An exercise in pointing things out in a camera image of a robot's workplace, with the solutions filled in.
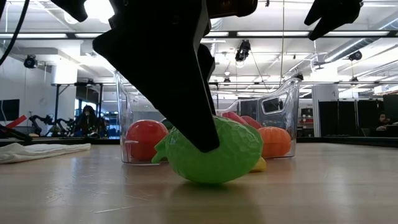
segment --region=table surface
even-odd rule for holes
[[[219,187],[118,146],[0,166],[1,224],[398,223],[398,150],[298,144],[293,159]]]

